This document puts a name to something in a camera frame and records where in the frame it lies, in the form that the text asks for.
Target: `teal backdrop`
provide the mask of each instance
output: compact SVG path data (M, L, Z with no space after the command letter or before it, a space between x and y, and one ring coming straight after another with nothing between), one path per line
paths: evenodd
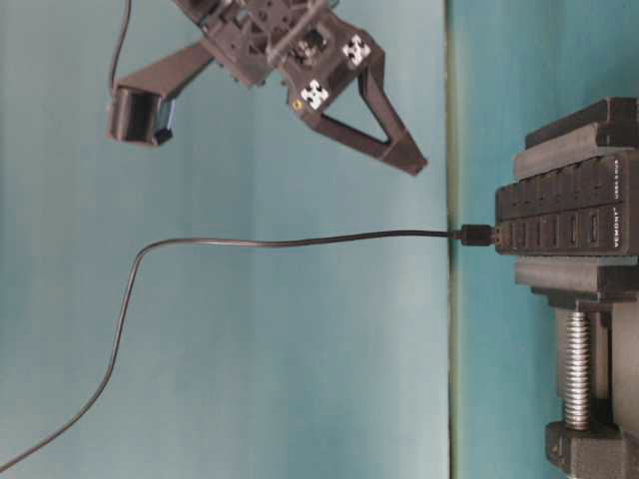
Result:
M339 6L388 53L418 179L314 135L275 76L218 68L161 150L107 141L121 3L0 1L0 462L93 392L145 243L446 226L441 1ZM134 1L130 32L121 73L197 38L168 0ZM335 110L374 130L354 96ZM447 267L424 239L153 254L104 397L7 477L445 478Z
M606 96L639 95L639 2L450 0L453 223L494 222L524 136ZM458 478L563 477L544 458L560 420L552 311L513 260L453 252L453 451Z

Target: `teal wall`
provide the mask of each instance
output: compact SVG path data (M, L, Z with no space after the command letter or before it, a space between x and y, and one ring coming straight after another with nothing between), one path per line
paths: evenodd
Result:
M639 95L639 3L451 0L453 222L494 221L526 133L605 96ZM552 311L513 283L513 260L454 252L454 471L562 477L546 464L554 393Z
M417 180L312 134L276 78L247 93L216 68L172 143L108 142L120 3L0 2L0 462L97 385L145 243L446 224L440 1L339 7L388 51L431 158ZM121 72L196 38L168 1L134 1ZM149 256L104 397L7 476L446 477L446 274L437 240Z

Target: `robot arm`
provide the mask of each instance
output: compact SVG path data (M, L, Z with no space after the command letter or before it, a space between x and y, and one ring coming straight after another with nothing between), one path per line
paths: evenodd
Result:
M426 166L384 93L383 50L365 31L337 18L334 0L173 1L204 38L118 81L112 138L152 146L169 140L174 100L215 58L249 88L280 71L289 107L314 131L411 175ZM385 141L326 113L355 80Z

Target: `threaded screw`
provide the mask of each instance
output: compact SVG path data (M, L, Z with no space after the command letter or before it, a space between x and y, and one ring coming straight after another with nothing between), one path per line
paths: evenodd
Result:
M590 321L584 312L571 312L566 323L566 387L564 422L575 431L590 427Z

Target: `black cable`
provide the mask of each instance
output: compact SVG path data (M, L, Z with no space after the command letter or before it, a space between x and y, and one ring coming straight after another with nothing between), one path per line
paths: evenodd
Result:
M127 32L129 31L129 24L131 23L131 5L132 0L124 0L124 15L122 17L122 27L116 40L116 47L113 51L113 57L111 58L111 67L109 69L109 95L112 99L115 99L116 95L116 74L118 72L118 64L120 63L120 55L122 54L122 47L124 41L127 38Z
M335 244L340 242L352 242L352 241L362 241L362 240L376 240L382 238L397 238L397 237L417 237L417 238L455 238L454 233L448 232L427 232L427 231L391 231L391 232L377 232L377 233L364 233L361 235L349 235L343 237L329 237L329 238L315 238L315 239L299 239L293 241L250 241L250 240L239 240L239 239L207 239L207 238L184 238L184 239L167 239L164 241L158 241L151 243L138 252L136 255L133 265L131 266L131 272L129 273L129 279L127 281L127 287L125 288L124 298L122 300L122 306L120 308L120 314L118 315L118 320L116 322L116 332L113 340L113 346L111 349L111 358L109 359L109 363L107 366L107 371L102 378L102 381L98 385L98 388L93 393L91 398L86 402L84 406L62 427L60 427L55 432L51 433L43 440L30 447L26 451L17 455L13 459L11 459L6 464L0 466L0 474L6 472L8 469L12 468L19 462L23 461L30 455L39 451L43 447L47 446L66 431L71 429L81 418L84 416L89 409L96 403L96 401L100 398L102 393L104 392L111 376L113 374L113 370L116 365L116 361L118 359L118 351L120 350L120 342L122 340L122 332L124 329L124 322L127 317L127 311L129 310L129 303L131 301L131 294L133 293L133 286L136 281L136 277L138 276L138 272L140 270L140 265L142 264L142 260L144 257L157 249L167 247L167 246L179 246L179 245L200 245L200 246L235 246L235 247L257 247L257 248L270 248L270 249L279 249L279 248L290 248L290 247L303 247L303 246L314 246L320 244Z

